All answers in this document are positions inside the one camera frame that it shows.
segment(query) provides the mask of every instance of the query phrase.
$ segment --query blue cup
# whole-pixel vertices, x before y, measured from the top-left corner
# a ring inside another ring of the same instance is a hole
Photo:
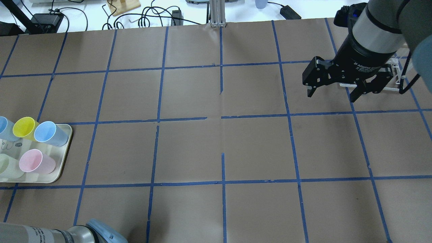
[[[35,140],[41,143],[63,146],[68,140],[67,134],[52,121],[45,121],[36,128]]]
[[[0,138],[15,142],[19,137],[13,135],[12,128],[15,123],[9,121],[6,117],[0,116]]]
[[[268,0],[255,0],[255,6],[258,9],[263,9],[266,7]]]

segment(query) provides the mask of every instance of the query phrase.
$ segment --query pink cup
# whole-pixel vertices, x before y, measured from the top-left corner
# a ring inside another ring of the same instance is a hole
[[[39,149],[32,149],[21,156],[19,168],[24,172],[49,174],[55,169],[55,160]]]

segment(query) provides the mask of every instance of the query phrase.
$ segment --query power adapter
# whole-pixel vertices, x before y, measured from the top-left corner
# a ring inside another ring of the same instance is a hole
[[[280,15],[285,19],[302,19],[302,17],[288,5],[280,9]]]
[[[183,15],[181,14],[181,10],[173,10],[172,11],[172,16],[174,18],[179,18],[179,19],[171,19],[171,26],[182,26],[183,25]]]

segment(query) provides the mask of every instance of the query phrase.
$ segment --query black metal bar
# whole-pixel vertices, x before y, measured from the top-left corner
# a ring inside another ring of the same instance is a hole
[[[3,5],[27,28],[30,34],[42,34],[43,30],[35,26],[33,22],[19,9],[12,0],[0,0]]]

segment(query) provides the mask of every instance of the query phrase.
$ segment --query table surface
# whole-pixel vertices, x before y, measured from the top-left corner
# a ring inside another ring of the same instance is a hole
[[[23,0],[24,4],[34,13],[48,13],[51,8],[51,3],[31,3],[30,0]],[[130,11],[129,13],[141,13],[145,6],[150,6],[151,0],[140,0],[141,7]],[[303,19],[314,18],[332,18],[335,16],[336,11],[344,5],[351,5],[359,2],[367,2],[367,0],[273,0],[272,2],[280,3],[283,5],[289,4]],[[71,3],[67,1],[54,3],[55,8],[61,7],[75,7],[84,10],[89,19],[88,30],[100,30],[102,25],[106,23],[107,16],[102,9],[102,5],[106,4],[102,0],[85,0],[83,3]],[[185,19],[204,24],[206,22],[206,4],[191,4],[186,3],[185,0],[156,0],[154,6],[167,8],[172,5],[177,5],[183,12]],[[30,14],[23,8],[22,4],[18,5],[22,11],[31,18]],[[280,14],[280,6],[275,4],[267,4],[264,9],[257,9],[254,0],[238,0],[237,2],[227,2],[226,7],[226,21],[227,22],[254,22],[254,21],[268,21],[268,20],[281,20],[284,19]],[[83,31],[86,27],[86,19],[84,15],[78,10],[64,10],[64,14],[70,19],[69,32]],[[116,17],[110,18],[112,24]],[[128,28],[138,28],[137,23],[130,23],[135,21],[138,17],[122,17],[121,22]],[[15,20],[10,15],[9,11],[4,7],[0,7],[0,21],[13,23]],[[163,24],[167,26],[171,23],[170,19],[164,19]],[[161,26],[158,18],[151,18],[151,26]],[[66,19],[62,22],[59,32],[65,32],[67,28]]]
[[[61,177],[1,183],[0,215],[97,218],[131,243],[429,242],[424,83],[306,96],[307,63],[346,34],[303,19],[0,38],[0,114],[74,129]]]

